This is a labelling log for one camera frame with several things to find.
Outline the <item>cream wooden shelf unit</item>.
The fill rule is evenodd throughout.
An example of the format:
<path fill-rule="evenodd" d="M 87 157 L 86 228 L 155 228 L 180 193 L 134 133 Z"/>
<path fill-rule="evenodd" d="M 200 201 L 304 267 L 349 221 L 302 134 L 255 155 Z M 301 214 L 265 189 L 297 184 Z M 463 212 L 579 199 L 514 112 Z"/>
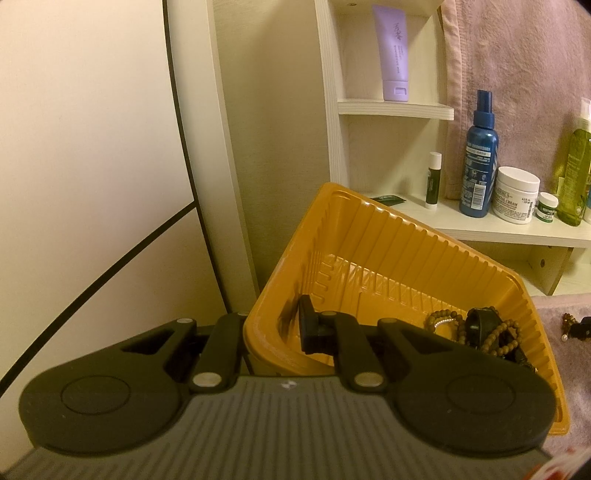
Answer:
<path fill-rule="evenodd" d="M 396 193 L 408 211 L 528 274 L 528 252 L 571 249 L 561 293 L 590 288 L 590 227 L 511 226 L 458 213 L 457 158 L 444 159 L 445 201 L 423 207 L 426 161 L 464 134 L 443 116 L 447 1 L 410 19 L 413 114 L 377 111 L 381 80 L 372 19 L 360 4 L 329 14 L 345 72 L 332 95 L 315 1 L 167 1 L 166 41 L 182 151 L 211 259 L 230 311 L 248 311 L 318 189 Z"/>

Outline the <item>blue spray bottle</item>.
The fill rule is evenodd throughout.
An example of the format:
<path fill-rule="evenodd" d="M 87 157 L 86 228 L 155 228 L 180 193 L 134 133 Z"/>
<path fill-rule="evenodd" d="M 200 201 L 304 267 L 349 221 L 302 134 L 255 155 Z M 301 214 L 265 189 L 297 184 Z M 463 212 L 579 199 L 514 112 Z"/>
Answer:
<path fill-rule="evenodd" d="M 497 172 L 499 136 L 495 130 L 493 94 L 477 91 L 473 125 L 467 132 L 460 211 L 469 217 L 487 215 Z"/>

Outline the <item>orange plastic tray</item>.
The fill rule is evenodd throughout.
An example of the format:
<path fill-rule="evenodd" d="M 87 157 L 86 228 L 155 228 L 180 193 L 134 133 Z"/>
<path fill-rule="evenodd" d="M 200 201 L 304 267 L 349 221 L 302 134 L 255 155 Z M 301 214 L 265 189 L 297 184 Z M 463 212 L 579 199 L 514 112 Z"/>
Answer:
<path fill-rule="evenodd" d="M 543 323 L 521 277 L 426 224 L 335 183 L 318 190 L 245 321 L 245 345 L 283 375 L 328 375 L 332 360 L 301 350 L 297 302 L 364 325 L 399 318 L 422 327 L 441 309 L 494 307 L 521 328 L 522 349 L 553 389 L 551 434 L 570 428 L 565 390 Z"/>

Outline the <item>green white lip balm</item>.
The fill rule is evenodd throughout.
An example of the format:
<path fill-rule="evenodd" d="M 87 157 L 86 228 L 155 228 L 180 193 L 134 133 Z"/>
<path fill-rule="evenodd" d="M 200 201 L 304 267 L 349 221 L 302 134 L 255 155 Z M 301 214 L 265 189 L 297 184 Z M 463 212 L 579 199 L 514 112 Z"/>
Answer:
<path fill-rule="evenodd" d="M 440 152 L 431 152 L 429 155 L 428 181 L 425 198 L 425 205 L 429 209 L 436 209 L 438 206 L 442 160 L 443 156 Z"/>

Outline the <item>large white cream jar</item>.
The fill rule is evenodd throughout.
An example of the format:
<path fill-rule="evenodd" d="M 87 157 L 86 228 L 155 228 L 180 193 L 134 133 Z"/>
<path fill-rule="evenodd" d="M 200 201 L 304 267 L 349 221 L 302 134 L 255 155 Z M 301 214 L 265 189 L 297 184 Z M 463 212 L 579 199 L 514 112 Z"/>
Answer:
<path fill-rule="evenodd" d="M 501 166 L 493 193 L 493 211 L 507 222 L 525 225 L 531 222 L 539 194 L 540 179 L 526 170 Z"/>

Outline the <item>dark flat packet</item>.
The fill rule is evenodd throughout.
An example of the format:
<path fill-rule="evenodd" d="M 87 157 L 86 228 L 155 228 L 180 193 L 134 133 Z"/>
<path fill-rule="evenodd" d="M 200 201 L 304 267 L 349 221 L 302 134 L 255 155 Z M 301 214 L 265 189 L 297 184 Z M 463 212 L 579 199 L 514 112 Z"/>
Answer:
<path fill-rule="evenodd" d="M 400 205 L 406 202 L 404 198 L 401 198 L 400 196 L 393 194 L 374 196 L 372 197 L 372 200 L 385 206 Z"/>

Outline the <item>purple tube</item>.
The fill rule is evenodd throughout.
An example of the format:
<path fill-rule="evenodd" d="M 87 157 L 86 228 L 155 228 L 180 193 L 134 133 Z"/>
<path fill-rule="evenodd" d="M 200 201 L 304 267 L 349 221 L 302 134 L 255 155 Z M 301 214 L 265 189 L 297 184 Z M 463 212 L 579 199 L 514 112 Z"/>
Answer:
<path fill-rule="evenodd" d="M 403 10 L 373 5 L 384 101 L 409 101 L 407 16 Z"/>

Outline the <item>pink towel on wall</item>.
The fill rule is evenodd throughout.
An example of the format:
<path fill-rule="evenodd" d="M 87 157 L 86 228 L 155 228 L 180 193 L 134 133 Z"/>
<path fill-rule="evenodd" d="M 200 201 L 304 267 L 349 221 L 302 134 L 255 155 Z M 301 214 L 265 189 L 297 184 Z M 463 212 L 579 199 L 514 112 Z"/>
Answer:
<path fill-rule="evenodd" d="M 455 110 L 444 153 L 445 195 L 462 189 L 467 130 L 480 90 L 493 94 L 498 162 L 557 188 L 581 98 L 590 95 L 587 1 L 445 1 L 447 101 Z"/>

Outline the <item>green olive oil bottle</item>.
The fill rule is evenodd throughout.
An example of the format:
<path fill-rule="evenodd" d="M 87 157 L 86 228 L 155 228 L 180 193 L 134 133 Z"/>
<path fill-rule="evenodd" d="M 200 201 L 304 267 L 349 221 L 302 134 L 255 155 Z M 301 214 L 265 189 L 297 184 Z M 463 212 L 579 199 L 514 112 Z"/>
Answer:
<path fill-rule="evenodd" d="M 581 99 L 580 113 L 570 141 L 559 192 L 558 218 L 579 226 L 586 209 L 590 172 L 590 100 Z"/>

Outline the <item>small green white jar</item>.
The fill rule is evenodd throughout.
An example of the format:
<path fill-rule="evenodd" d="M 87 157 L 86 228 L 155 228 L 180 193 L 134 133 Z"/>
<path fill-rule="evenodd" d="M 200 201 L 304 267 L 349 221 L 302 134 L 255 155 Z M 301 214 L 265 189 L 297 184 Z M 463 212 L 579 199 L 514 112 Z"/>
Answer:
<path fill-rule="evenodd" d="M 545 223 L 552 223 L 558 205 L 559 200 L 555 195 L 548 192 L 540 192 L 535 209 L 536 218 Z"/>

